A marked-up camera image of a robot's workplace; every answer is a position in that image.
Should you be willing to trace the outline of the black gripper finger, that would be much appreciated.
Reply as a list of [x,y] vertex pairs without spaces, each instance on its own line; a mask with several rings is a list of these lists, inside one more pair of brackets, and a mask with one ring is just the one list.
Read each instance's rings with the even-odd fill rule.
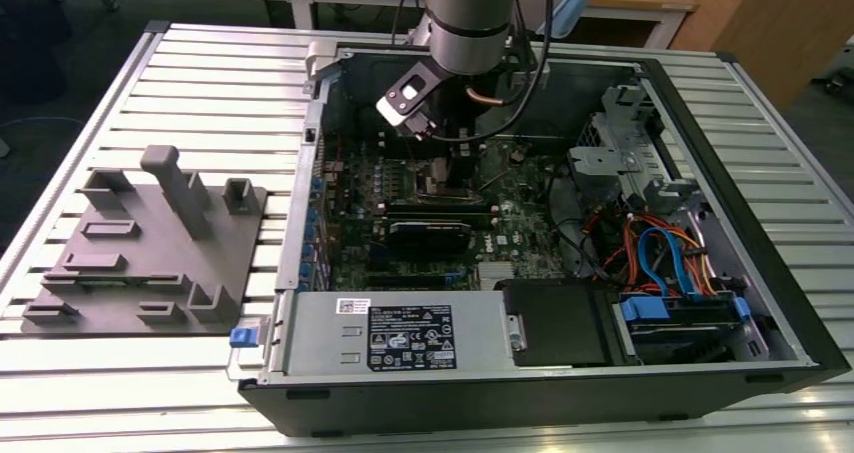
[[449,146],[448,187],[455,191],[470,188],[471,177],[478,163],[478,152],[468,143]]

